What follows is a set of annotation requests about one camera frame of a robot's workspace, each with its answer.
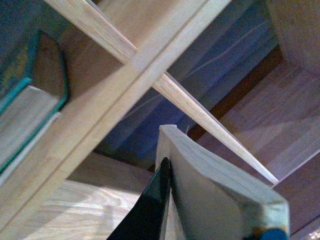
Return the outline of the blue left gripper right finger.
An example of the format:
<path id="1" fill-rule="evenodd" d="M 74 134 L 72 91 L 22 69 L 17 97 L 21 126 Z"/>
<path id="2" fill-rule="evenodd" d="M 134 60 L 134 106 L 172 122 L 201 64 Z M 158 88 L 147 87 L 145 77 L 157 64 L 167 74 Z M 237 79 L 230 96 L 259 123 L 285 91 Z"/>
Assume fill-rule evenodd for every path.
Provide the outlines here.
<path id="1" fill-rule="evenodd" d="M 287 240 L 287 233 L 280 228 L 270 228 L 262 231 L 258 237 L 258 240 Z"/>

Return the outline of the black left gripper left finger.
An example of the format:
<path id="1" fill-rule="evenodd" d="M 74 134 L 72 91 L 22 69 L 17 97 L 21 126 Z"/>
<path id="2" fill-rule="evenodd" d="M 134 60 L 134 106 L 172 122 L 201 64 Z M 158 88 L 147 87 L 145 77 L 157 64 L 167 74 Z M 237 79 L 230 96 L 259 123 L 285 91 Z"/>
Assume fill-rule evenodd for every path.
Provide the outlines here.
<path id="1" fill-rule="evenodd" d="M 165 157 L 137 202 L 109 240 L 164 240 L 171 188 L 171 162 Z"/>

